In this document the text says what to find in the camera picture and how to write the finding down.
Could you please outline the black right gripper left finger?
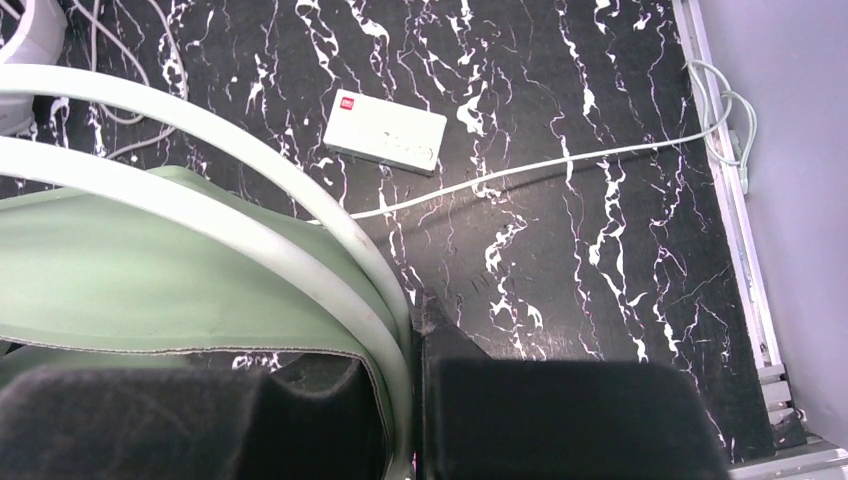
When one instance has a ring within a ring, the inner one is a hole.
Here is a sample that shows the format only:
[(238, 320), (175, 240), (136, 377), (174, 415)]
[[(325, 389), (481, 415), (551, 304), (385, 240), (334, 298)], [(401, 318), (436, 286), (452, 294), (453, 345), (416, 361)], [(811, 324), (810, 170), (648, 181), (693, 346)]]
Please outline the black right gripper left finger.
[(357, 359), (11, 354), (5, 479), (379, 479), (388, 440)]

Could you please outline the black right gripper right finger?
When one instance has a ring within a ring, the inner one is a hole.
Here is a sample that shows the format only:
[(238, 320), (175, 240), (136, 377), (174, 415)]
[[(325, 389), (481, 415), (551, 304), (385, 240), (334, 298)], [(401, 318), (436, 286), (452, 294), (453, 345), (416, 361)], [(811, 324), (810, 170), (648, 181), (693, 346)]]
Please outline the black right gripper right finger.
[(412, 310), (419, 479), (725, 479), (704, 404), (669, 367), (490, 357), (433, 290)]

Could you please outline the mint green headphones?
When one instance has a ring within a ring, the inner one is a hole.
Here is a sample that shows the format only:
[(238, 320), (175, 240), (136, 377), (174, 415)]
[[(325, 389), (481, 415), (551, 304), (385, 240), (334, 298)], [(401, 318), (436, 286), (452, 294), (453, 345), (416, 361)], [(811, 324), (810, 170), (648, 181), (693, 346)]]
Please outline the mint green headphones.
[(410, 311), (373, 241), (273, 149), (219, 116), (116, 77), (1, 69), (1, 94), (77, 97), (184, 130), (309, 213), (264, 209), (175, 166), (142, 170), (3, 138), (1, 172), (45, 184), (1, 203), (3, 354), (322, 354), (360, 360), (388, 440), (379, 479), (413, 464)]

